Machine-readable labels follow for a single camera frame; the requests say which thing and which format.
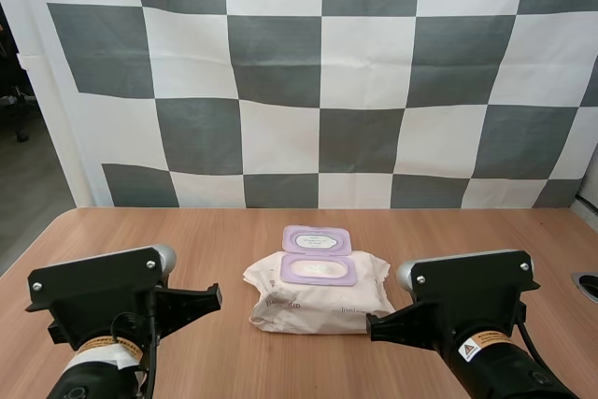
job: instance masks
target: white wipe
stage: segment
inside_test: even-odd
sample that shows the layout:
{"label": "white wipe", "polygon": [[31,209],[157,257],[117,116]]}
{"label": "white wipe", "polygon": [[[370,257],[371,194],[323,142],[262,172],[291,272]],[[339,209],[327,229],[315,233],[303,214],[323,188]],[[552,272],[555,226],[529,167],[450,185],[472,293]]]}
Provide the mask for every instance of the white wipe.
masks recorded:
{"label": "white wipe", "polygon": [[345,265],[334,260],[310,261],[309,256],[303,261],[291,263],[290,269],[294,275],[313,278],[342,278],[349,271]]}
{"label": "white wipe", "polygon": [[259,329],[290,334],[364,334],[366,313],[385,316],[394,311],[384,290],[391,266],[378,257],[363,251],[345,256],[353,261],[357,273],[357,283],[345,287],[280,280],[280,260],[285,254],[275,252],[243,274],[260,292],[249,318]]}

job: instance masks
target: black cable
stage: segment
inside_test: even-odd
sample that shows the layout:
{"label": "black cable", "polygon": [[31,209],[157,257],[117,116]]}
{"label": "black cable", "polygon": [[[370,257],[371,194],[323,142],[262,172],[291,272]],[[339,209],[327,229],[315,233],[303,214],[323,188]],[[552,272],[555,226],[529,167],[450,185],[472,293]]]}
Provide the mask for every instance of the black cable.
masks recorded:
{"label": "black cable", "polygon": [[158,336],[156,335],[156,317],[149,317],[149,328],[151,331],[151,343],[149,344],[149,370],[145,398],[153,397],[153,389],[156,384],[156,365],[158,364]]}
{"label": "black cable", "polygon": [[594,205],[590,200],[584,198],[581,195],[576,195],[576,199],[579,200],[579,202],[587,207],[589,210],[591,210],[594,214],[598,215],[598,207],[596,207],[596,205]]}
{"label": "black cable", "polygon": [[149,368],[144,396],[145,399],[152,399],[156,384],[156,367],[158,365],[158,332],[156,330],[156,303],[153,290],[148,293],[148,317],[151,342],[149,343]]}
{"label": "black cable", "polygon": [[517,327],[519,327],[521,337],[523,338],[523,342],[525,343],[527,350],[529,350],[530,354],[532,354],[532,358],[535,360],[535,362],[538,363],[540,366],[542,366],[552,376],[554,376],[554,373],[552,372],[552,370],[550,368],[548,368],[548,365],[546,364],[546,362],[544,362],[542,357],[540,357],[540,354],[538,353],[537,349],[535,348],[534,343],[532,342],[532,339],[530,338],[530,335],[527,333],[527,329],[525,328],[525,323],[523,322],[523,318],[522,318],[521,314],[518,314],[518,316],[517,316]]}

